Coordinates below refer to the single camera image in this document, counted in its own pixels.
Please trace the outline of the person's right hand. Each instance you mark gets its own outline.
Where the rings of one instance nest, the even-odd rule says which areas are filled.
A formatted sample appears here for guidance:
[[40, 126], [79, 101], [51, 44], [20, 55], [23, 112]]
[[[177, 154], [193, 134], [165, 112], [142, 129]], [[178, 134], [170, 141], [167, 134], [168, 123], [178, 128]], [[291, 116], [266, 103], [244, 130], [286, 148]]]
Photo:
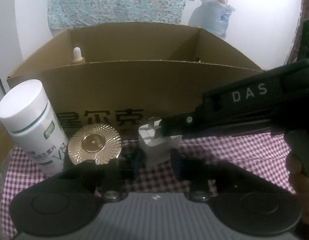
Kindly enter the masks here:
[[302, 207], [302, 222], [309, 225], [309, 177], [302, 174], [302, 165], [291, 151], [286, 158], [289, 183], [296, 192]]

